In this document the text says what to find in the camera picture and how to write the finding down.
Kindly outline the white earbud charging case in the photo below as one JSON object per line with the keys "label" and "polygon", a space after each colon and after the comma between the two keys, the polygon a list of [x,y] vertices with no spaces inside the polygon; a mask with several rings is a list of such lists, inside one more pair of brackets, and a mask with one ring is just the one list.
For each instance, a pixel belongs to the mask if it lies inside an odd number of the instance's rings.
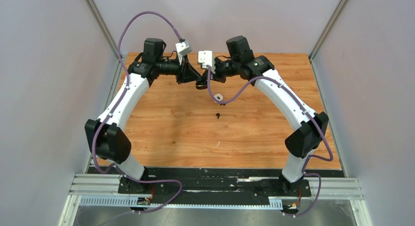
{"label": "white earbud charging case", "polygon": [[223,97],[222,94],[217,93],[213,96],[212,100],[213,100],[214,103],[218,103],[219,101],[223,101],[224,97]]}

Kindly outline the black earbud charging case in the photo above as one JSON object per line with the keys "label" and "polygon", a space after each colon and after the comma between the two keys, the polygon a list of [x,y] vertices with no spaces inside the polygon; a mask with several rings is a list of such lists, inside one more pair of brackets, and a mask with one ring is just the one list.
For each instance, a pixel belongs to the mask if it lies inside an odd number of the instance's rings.
{"label": "black earbud charging case", "polygon": [[207,81],[199,81],[195,83],[195,87],[198,90],[205,90],[208,88],[208,83]]}

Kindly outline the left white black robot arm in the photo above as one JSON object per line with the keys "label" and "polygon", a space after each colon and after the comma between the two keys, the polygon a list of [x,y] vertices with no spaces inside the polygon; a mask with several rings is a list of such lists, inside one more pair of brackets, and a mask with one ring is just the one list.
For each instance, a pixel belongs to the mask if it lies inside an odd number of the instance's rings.
{"label": "left white black robot arm", "polygon": [[129,65],[126,78],[108,108],[96,120],[85,124],[86,136],[93,161],[110,162],[122,175],[122,184],[138,193],[150,187],[148,170],[132,155],[132,144],[124,133],[127,121],[139,99],[160,75],[174,75],[178,84],[199,81],[201,75],[188,60],[192,51],[187,40],[176,43],[176,57],[164,56],[166,43],[162,39],[147,38],[143,51]]}

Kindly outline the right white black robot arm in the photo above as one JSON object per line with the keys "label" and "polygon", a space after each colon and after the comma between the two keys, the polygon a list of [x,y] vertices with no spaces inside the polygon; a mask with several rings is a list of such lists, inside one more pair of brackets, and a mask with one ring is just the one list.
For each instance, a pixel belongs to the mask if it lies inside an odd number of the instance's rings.
{"label": "right white black robot arm", "polygon": [[[329,148],[325,138],[328,127],[326,113],[317,113],[306,105],[284,82],[276,67],[264,55],[255,56],[246,37],[240,35],[226,41],[229,57],[222,61],[212,51],[198,52],[198,64],[205,69],[204,86],[213,101],[221,105],[235,100],[242,91],[252,85],[264,93],[282,112],[293,133],[285,139],[289,152],[287,162],[279,175],[279,189],[285,195],[293,195],[305,176],[305,168],[314,157],[320,143]],[[211,90],[211,82],[225,82],[227,77],[240,76],[247,83],[227,101],[220,101]]]}

